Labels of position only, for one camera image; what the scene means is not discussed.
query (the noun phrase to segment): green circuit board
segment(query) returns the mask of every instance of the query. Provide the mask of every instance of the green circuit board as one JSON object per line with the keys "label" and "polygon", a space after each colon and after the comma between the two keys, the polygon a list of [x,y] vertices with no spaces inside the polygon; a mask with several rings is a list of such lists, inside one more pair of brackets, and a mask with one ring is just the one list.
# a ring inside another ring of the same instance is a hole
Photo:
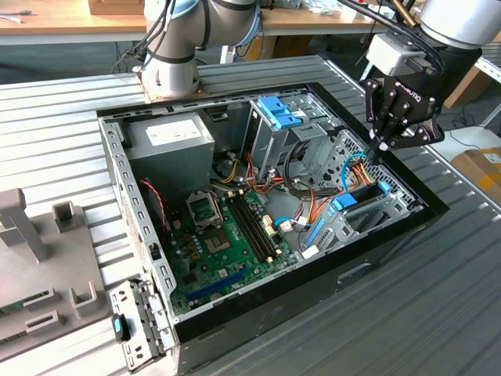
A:
{"label": "green circuit board", "polygon": [[[258,218],[266,214],[256,193],[246,193],[244,198]],[[168,218],[172,228],[168,258],[177,282],[171,301],[176,315],[187,313],[297,262],[294,252],[281,237],[270,238],[281,255],[272,262],[259,262],[226,202],[218,198],[217,204],[224,219],[219,229],[208,227],[197,233],[187,207],[175,213],[175,217]],[[180,222],[177,229],[173,224],[175,220]],[[224,286],[218,287],[221,281]],[[211,292],[189,300],[191,294],[206,288]]]}

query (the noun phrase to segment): gray floor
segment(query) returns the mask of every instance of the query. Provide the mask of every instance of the gray floor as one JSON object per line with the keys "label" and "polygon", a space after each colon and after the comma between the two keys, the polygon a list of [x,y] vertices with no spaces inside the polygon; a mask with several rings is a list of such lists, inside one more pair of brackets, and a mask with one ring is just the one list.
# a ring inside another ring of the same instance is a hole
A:
{"label": "gray floor", "polygon": [[[310,44],[310,53],[325,52],[329,47],[329,57],[342,69],[359,78],[366,65],[365,59],[353,69],[355,61],[362,51],[361,35],[334,35],[314,37]],[[117,61],[117,49],[123,52],[130,42],[120,43],[82,43],[73,45],[29,45],[0,46],[0,84],[13,84],[29,81],[56,80],[109,74]],[[218,63],[220,48],[198,52],[198,64]],[[130,61],[128,69],[137,65]],[[120,71],[125,71],[121,64]],[[488,90],[477,100],[469,104],[465,111],[471,115],[476,125],[480,124],[501,102],[501,85],[493,82]],[[453,120],[463,111],[462,107],[444,109],[439,124],[444,130],[454,129]],[[488,127],[501,136],[501,116]]]}

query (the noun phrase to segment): blue drive bracket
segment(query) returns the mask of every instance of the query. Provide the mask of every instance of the blue drive bracket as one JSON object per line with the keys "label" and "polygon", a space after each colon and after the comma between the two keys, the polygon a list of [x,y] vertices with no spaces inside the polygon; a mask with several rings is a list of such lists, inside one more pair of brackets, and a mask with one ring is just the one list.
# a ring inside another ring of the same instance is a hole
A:
{"label": "blue drive bracket", "polygon": [[292,115],[287,105],[283,104],[277,96],[259,98],[258,106],[278,129],[293,128],[302,124],[301,119]]}

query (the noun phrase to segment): motherboard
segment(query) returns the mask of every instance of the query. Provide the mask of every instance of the motherboard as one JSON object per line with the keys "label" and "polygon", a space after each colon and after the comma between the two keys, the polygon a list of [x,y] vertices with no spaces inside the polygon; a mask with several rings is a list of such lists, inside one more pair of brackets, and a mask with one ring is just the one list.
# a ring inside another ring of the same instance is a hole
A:
{"label": "motherboard", "polygon": [[167,253],[178,284],[171,302],[177,315],[297,262],[293,249],[277,232],[266,233],[267,213],[255,192],[214,197],[222,224],[198,231],[199,220],[218,216],[206,200],[188,203],[168,218],[172,234]]}

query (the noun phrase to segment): side panel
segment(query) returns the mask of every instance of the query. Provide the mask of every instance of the side panel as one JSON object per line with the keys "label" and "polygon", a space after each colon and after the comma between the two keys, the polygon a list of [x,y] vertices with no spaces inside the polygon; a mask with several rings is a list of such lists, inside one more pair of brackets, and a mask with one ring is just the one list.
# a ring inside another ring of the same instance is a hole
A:
{"label": "side panel", "polygon": [[189,373],[210,363],[350,286],[376,267],[385,255],[394,254],[415,235],[415,231],[404,233],[220,327],[182,343],[179,373]]}

